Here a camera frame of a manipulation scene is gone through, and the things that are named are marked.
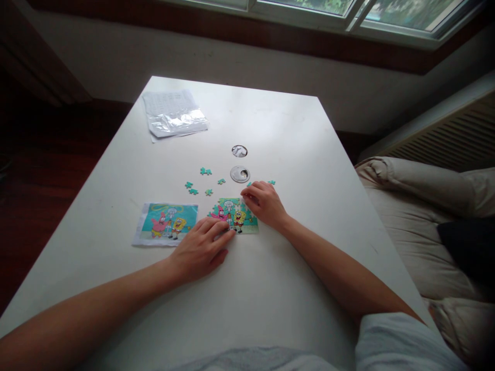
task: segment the beige sofa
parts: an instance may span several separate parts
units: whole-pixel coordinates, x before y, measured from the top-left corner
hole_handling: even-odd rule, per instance
[[[445,342],[466,363],[479,365],[493,296],[457,267],[436,227],[495,215],[495,167],[457,173],[373,157],[356,171]]]

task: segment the white table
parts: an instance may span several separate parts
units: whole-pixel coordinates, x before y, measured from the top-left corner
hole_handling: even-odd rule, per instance
[[[289,214],[364,264],[436,331],[318,98],[161,77],[144,91],[179,89],[192,91],[210,129],[152,144],[142,103],[134,104],[2,316],[1,336],[167,257],[172,248],[131,246],[143,204],[197,203],[206,216],[219,197],[244,188],[229,177],[235,165],[252,180],[275,180]],[[237,144],[247,147],[245,158],[230,152]],[[201,176],[203,166],[213,175]],[[221,178],[227,182],[217,185]],[[307,350],[354,368],[353,324],[284,238],[260,222],[259,234],[236,236],[229,250],[217,272],[143,309],[83,368],[159,369],[254,345]]]

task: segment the hand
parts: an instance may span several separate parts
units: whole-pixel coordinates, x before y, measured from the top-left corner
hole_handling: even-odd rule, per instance
[[[241,192],[247,207],[262,222],[278,229],[288,215],[272,184],[255,181]]]
[[[197,222],[187,233],[167,258],[169,267],[176,274],[178,284],[199,280],[223,263],[228,253],[224,247],[236,233],[229,231],[216,241],[215,237],[227,228],[227,222],[206,217]]]

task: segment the jigsaw puzzle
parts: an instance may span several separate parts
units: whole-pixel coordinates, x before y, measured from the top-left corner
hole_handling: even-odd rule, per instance
[[[239,198],[220,198],[208,216],[228,222],[229,229],[238,234],[255,234],[259,232],[258,219]]]
[[[196,220],[197,205],[144,204],[133,245],[177,246]]]

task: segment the gray shirt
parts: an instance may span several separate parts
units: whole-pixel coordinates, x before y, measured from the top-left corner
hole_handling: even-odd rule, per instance
[[[469,370],[443,339],[404,313],[362,318],[356,345],[357,370]],[[321,357],[295,349],[243,348],[206,357],[174,371],[338,371]]]

